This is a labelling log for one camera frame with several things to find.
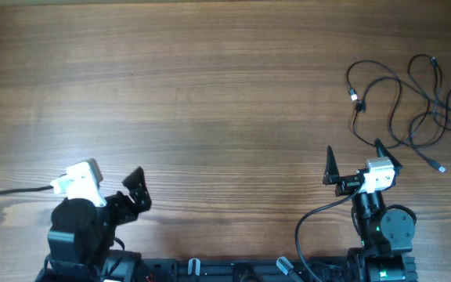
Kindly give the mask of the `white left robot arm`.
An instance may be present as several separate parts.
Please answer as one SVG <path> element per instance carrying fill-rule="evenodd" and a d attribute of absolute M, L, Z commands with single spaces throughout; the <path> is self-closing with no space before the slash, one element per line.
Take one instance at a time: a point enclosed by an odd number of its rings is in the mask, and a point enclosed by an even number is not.
<path fill-rule="evenodd" d="M 86 199 L 65 199 L 52 211 L 50 253 L 37 281 L 153 280 L 141 254 L 111 248 L 116 243 L 124 247 L 115 236 L 116 228 L 136 221 L 152 204 L 142 168 L 136 168 L 122 184 L 129 194 L 117 192 L 102 207 Z"/>

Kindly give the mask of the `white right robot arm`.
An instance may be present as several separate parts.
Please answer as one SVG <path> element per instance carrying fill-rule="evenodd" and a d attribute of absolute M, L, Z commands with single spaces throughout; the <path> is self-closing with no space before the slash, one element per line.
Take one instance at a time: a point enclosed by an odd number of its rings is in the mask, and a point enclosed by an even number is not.
<path fill-rule="evenodd" d="M 402 165 L 376 139 L 377 157 L 368 159 L 365 168 L 353 175 L 340 174 L 334 152 L 327 148 L 323 184 L 335 185 L 335 195 L 350 196 L 352 221 L 361 239 L 360 248 L 350 248 L 343 257 L 325 258 L 322 281 L 398 281 L 418 280 L 413 250 L 417 216 L 400 204 L 387 206 L 382 193 L 391 189 Z"/>

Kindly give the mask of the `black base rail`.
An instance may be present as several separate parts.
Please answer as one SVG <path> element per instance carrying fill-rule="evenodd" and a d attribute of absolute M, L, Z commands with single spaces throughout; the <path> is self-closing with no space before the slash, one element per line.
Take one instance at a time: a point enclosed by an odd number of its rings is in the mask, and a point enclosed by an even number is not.
<path fill-rule="evenodd" d="M 346 257 L 299 260 L 207 260 L 155 258 L 145 261 L 145 282 L 241 282 L 241 281 L 359 281 L 360 274 Z"/>

